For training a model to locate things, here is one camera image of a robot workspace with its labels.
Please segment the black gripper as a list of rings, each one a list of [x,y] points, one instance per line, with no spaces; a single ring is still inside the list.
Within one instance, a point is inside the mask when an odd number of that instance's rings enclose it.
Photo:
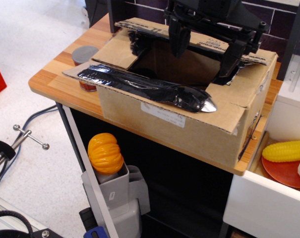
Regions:
[[[267,23],[251,13],[240,0],[170,0],[165,9],[171,50],[180,58],[190,41],[191,30],[229,42],[223,54],[214,53],[220,69],[213,79],[217,85],[230,85],[244,67],[241,57],[247,44],[259,47]],[[245,41],[236,40],[246,36]]]

